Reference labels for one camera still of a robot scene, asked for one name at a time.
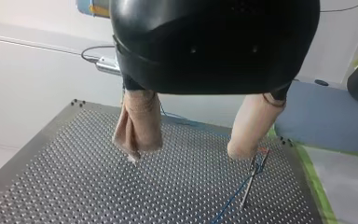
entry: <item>black cable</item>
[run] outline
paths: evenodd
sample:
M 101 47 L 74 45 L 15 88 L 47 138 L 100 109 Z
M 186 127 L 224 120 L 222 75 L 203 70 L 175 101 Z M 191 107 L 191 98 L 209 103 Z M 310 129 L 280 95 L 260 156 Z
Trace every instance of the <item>black cable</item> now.
M 354 7 L 347 7 L 347 8 L 342 8 L 342 9 L 333 9 L 333 10 L 322 10 L 321 12 L 325 13 L 325 12 L 341 12 L 341 11 L 348 11 L 354 8 L 357 8 L 358 5 L 354 6 Z
M 113 49 L 113 48 L 115 48 L 115 46 L 113 46 L 113 45 L 94 46 L 94 47 L 90 47 L 90 48 L 84 49 L 84 50 L 81 52 L 80 56 L 81 56 L 82 59 L 86 60 L 86 61 L 89 62 L 89 63 L 97 63 L 98 60 L 99 60 L 98 58 L 92 57 L 92 56 L 87 58 L 84 54 L 85 54 L 87 51 L 91 50 L 91 49 Z

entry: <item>hole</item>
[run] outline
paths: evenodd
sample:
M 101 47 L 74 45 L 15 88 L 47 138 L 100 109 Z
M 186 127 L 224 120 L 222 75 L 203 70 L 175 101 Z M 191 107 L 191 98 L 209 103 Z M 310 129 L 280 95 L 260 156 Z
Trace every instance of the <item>hole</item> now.
M 329 84 L 323 80 L 315 79 L 315 83 L 321 86 L 329 86 Z

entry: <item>yellow object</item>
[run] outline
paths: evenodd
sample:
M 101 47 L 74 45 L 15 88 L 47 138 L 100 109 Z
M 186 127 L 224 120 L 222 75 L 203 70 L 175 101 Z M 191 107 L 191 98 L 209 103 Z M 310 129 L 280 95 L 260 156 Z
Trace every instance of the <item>yellow object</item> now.
M 110 18 L 109 9 L 104 7 L 89 6 L 89 11 L 97 16 Z

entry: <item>electrical wire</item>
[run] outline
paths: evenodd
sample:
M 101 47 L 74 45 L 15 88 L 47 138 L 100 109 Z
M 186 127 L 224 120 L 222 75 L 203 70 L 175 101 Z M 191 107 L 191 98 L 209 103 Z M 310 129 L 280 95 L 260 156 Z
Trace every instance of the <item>electrical wire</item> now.
M 89 63 L 97 63 L 99 58 L 97 57 L 93 57 L 93 56 L 85 56 L 85 53 L 89 50 L 92 50 L 92 49 L 114 49 L 115 46 L 114 45 L 101 45 L 101 46 L 94 46 L 94 47 L 90 47 L 90 48 L 87 48 L 87 49 L 84 49 L 80 56 L 82 59 L 86 60 L 87 62 Z
M 342 12 L 342 11 L 348 11 L 354 8 L 357 8 L 358 5 L 354 6 L 354 7 L 347 7 L 347 8 L 342 8 L 342 9 L 332 9 L 332 10 L 321 10 L 322 13 L 326 13 L 326 12 Z
M 257 162 L 255 163 L 255 169 L 256 171 L 256 175 L 260 174 L 263 172 L 263 166 L 261 166 L 260 164 L 258 164 Z M 245 185 L 247 185 L 249 179 L 251 178 L 251 175 L 247 175 L 245 180 L 242 182 L 242 184 L 240 185 L 240 187 L 237 189 L 237 191 L 235 191 L 234 195 L 232 195 L 227 203 L 225 204 L 225 206 L 223 207 L 222 211 L 217 215 L 216 218 L 213 219 L 213 221 L 211 222 L 211 224 L 216 224 L 219 222 L 220 218 L 223 217 L 223 215 L 225 214 L 226 210 L 228 209 L 228 207 L 230 206 L 230 204 L 232 203 L 232 201 L 234 201 L 235 197 L 237 197 L 240 192 L 243 190 L 243 188 L 245 187 Z

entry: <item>gray floor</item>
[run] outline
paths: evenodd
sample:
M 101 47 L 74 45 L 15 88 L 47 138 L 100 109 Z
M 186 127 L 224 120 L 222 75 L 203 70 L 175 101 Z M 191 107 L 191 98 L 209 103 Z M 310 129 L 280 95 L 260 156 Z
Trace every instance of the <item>gray floor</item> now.
M 358 152 L 358 102 L 347 91 L 295 81 L 276 131 L 304 144 Z
M 358 224 L 358 157 L 305 147 L 338 223 Z

